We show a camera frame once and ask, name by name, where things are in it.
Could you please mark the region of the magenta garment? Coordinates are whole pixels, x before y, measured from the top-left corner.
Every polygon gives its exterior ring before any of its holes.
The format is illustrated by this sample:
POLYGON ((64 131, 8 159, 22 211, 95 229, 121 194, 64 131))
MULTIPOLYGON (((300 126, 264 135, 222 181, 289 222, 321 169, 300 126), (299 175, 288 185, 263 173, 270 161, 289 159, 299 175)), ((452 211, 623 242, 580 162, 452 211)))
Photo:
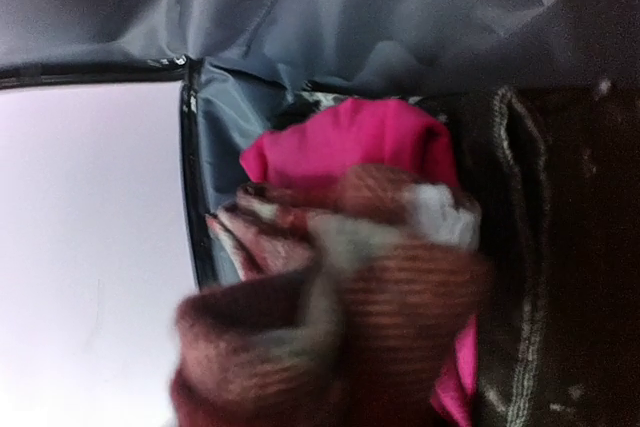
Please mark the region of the magenta garment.
POLYGON ((396 167, 451 190, 460 187, 447 128, 401 100, 346 100, 262 134, 240 163, 251 181, 277 187, 326 186, 365 163, 396 167))

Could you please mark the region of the plaid garment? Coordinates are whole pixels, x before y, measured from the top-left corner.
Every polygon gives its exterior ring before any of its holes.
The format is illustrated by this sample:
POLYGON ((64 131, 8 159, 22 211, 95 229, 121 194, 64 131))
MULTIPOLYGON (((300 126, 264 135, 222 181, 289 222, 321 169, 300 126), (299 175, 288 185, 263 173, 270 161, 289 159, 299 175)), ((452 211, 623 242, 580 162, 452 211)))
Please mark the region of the plaid garment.
POLYGON ((435 426, 431 396, 487 295, 478 204, 359 165, 242 186, 207 219, 240 281, 178 307, 181 426, 435 426))

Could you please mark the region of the pink cartoon child suitcase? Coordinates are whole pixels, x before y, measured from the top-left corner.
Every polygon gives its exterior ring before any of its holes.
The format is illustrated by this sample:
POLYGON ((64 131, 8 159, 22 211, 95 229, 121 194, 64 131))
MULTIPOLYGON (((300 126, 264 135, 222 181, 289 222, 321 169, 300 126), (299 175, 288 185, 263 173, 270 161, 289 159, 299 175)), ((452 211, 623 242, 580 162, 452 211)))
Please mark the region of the pink cartoon child suitcase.
POLYGON ((639 0, 1 0, 1 286, 188 282, 178 133, 230 162, 280 89, 639 84, 639 0))

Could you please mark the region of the black white patterned garment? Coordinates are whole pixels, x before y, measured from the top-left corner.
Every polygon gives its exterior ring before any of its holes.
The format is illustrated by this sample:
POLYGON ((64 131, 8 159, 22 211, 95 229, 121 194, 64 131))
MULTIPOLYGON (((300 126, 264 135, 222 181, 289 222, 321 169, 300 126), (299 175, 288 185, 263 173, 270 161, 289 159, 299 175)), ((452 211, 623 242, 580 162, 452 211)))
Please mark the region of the black white patterned garment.
POLYGON ((639 92, 416 97, 454 143, 496 265, 477 426, 639 422, 639 92))

